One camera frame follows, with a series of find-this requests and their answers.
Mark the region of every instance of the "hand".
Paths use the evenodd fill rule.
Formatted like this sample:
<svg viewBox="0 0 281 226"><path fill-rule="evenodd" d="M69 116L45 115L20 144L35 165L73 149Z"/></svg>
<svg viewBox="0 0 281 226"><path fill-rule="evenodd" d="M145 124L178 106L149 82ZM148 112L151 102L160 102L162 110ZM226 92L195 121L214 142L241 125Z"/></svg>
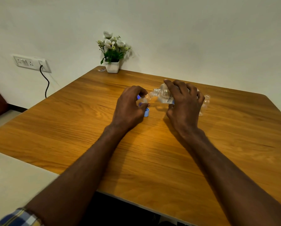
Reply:
<svg viewBox="0 0 281 226"><path fill-rule="evenodd" d="M148 92L140 86L127 87L116 103L111 125L127 132L142 122L145 110L150 106L149 103L136 105L137 95L141 97Z"/></svg>
<svg viewBox="0 0 281 226"><path fill-rule="evenodd" d="M189 83L185 84L179 80L171 82L167 79L164 82L175 100L175 105L169 105L167 116L182 137L189 137L199 130L197 124L204 95Z"/></svg>

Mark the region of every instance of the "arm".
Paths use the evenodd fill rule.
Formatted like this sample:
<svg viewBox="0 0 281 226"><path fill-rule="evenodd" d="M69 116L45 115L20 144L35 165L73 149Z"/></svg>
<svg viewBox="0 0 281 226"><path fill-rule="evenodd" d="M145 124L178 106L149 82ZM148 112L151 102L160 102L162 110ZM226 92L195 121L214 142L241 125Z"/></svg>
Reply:
<svg viewBox="0 0 281 226"><path fill-rule="evenodd" d="M138 94L146 95L147 91L139 86L126 88L118 99L111 124L101 137L25 206L45 226L79 223L115 148L129 130L142 122L150 105L136 106Z"/></svg>
<svg viewBox="0 0 281 226"><path fill-rule="evenodd" d="M178 80L165 83L175 99L167 116L187 143L187 150L202 165L231 224L281 225L281 204L215 148L197 127L203 94Z"/></svg>

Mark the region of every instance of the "bottle label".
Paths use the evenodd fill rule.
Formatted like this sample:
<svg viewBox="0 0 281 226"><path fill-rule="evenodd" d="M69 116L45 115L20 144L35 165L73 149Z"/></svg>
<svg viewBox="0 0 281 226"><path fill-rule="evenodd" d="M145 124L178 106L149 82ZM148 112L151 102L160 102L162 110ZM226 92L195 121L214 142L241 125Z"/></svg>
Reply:
<svg viewBox="0 0 281 226"><path fill-rule="evenodd" d="M169 97L168 101L167 101L167 104L174 104L174 103L175 103L174 98L173 98L173 96L171 95L171 96Z"/></svg>

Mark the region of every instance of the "potted plant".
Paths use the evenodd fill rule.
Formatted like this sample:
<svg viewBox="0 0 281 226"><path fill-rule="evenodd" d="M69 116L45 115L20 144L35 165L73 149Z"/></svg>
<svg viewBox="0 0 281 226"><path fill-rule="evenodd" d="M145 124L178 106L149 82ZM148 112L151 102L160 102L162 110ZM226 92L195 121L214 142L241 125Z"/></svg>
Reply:
<svg viewBox="0 0 281 226"><path fill-rule="evenodd" d="M124 42L120 40L120 36L112 37L112 34L104 31L104 40L98 40L97 43L100 50L103 52L104 57L101 64L106 62L106 70L108 73L117 73L120 66L120 59L123 59L126 52L131 49Z"/></svg>

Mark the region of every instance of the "sleeve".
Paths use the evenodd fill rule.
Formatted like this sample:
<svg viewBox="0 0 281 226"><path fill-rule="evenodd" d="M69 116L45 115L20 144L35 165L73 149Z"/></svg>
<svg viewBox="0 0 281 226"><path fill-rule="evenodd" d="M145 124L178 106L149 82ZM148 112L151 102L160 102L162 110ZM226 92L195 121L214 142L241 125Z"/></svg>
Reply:
<svg viewBox="0 0 281 226"><path fill-rule="evenodd" d="M34 214L28 213L25 208L16 209L15 212L3 217L0 226L44 226Z"/></svg>

